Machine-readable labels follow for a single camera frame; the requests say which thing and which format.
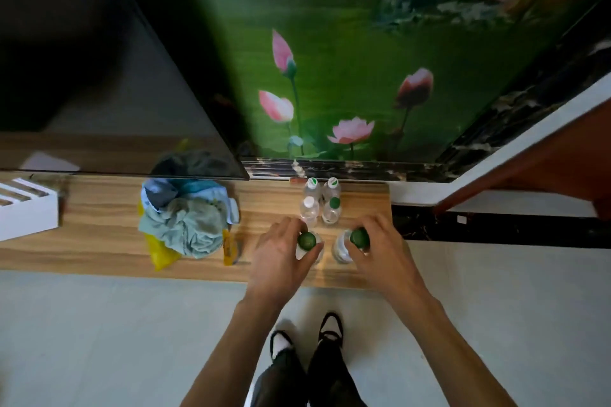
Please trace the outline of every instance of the hand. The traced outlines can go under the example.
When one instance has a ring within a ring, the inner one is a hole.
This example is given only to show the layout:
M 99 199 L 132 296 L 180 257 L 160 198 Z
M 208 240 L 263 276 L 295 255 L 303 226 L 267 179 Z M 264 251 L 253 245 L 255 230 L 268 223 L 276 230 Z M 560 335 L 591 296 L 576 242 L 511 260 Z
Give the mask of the hand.
M 246 296 L 276 306 L 278 312 L 293 297 L 324 247 L 318 243 L 297 259 L 297 237 L 307 226 L 297 218 L 285 217 L 261 235 L 253 253 Z
M 356 268 L 369 284 L 380 291 L 395 310 L 406 300 L 430 297 L 408 245 L 392 222 L 376 214 L 360 218 L 355 228 L 360 226 L 369 234 L 369 253 L 364 254 L 349 240 L 345 245 Z

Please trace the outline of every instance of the black pants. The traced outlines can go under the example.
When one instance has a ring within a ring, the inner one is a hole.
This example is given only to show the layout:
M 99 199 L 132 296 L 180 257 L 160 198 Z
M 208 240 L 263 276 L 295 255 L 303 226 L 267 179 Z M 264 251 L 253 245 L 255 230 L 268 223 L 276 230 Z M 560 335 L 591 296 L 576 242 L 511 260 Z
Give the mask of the black pants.
M 281 351 L 256 380 L 250 407 L 367 407 L 335 341 L 322 340 L 307 374 L 294 349 Z

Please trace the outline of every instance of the wooden table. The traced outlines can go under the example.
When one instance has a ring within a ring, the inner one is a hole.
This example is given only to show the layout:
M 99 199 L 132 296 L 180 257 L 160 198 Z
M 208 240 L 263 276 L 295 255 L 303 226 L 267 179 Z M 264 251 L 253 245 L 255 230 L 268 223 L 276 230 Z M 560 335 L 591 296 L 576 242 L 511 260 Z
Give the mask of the wooden table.
M 181 258 L 156 272 L 142 233 L 137 231 L 137 202 L 143 179 L 119 176 L 70 176 L 61 226 L 0 243 L 0 269 L 75 274 L 118 275 L 246 282 L 250 258 L 261 233 L 283 216 L 298 216 L 302 184 L 249 180 L 223 183 L 240 207 L 240 224 L 232 232 L 243 241 L 240 261 L 223 265 L 222 251 L 195 260 Z M 326 242 L 321 262 L 306 286 L 367 288 L 353 264 L 338 264 L 331 247 L 336 236 L 366 213 L 390 214 L 386 184 L 342 185 L 342 218 L 312 230 Z

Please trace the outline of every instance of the green bottle cap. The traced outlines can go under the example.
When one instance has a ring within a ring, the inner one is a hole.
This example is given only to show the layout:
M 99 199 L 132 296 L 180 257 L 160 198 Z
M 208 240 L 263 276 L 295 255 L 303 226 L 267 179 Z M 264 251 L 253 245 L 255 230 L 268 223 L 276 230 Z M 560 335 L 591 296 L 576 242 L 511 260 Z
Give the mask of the green bottle cap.
M 297 238 L 297 244 L 304 251 L 309 251 L 316 246 L 316 237 L 313 233 L 305 232 Z
M 366 249 L 369 247 L 369 234 L 364 227 L 359 227 L 350 234 L 352 241 L 358 249 Z

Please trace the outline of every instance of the left hand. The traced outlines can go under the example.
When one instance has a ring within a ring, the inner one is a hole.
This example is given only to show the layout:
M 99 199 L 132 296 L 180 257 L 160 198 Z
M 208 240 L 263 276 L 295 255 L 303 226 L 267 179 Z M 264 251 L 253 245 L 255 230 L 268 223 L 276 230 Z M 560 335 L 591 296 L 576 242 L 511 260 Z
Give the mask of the left hand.
M 285 217 L 261 235 L 250 265 L 246 297 L 263 300 L 278 312 L 288 303 L 325 246 L 318 243 L 297 259 L 295 249 L 301 232 L 307 232 L 301 219 Z

